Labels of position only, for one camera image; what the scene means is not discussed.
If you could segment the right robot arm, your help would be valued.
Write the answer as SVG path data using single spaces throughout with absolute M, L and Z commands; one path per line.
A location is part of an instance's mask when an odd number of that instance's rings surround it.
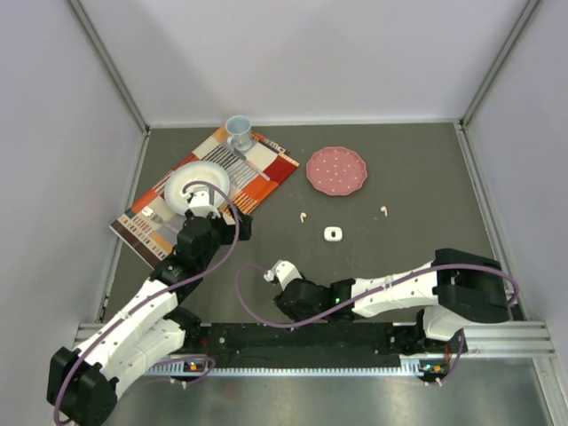
M 280 286 L 273 301 L 295 323 L 353 322 L 418 307 L 414 340 L 425 351 L 436 350 L 465 326 L 509 320 L 500 263 L 453 248 L 436 250 L 433 261 L 409 272 L 380 278 L 350 278 L 321 286 L 280 260 L 264 280 Z

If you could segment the white earbuds charging case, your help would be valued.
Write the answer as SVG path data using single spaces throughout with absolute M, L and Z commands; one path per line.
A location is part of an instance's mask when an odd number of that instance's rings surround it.
M 327 242 L 339 242 L 343 239 L 343 230 L 339 226 L 328 226 L 323 231 L 323 238 Z

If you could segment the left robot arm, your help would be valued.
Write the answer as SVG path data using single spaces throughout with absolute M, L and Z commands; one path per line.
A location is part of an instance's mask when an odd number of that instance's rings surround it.
M 47 401 L 58 425 L 100 425 L 127 389 L 168 354 L 195 350 L 201 341 L 198 319 L 181 303 L 217 269 L 220 247 L 234 247 L 252 234 L 252 218 L 240 210 L 233 223 L 187 212 L 177 243 L 137 294 L 104 327 L 75 349 L 60 348 L 51 358 Z

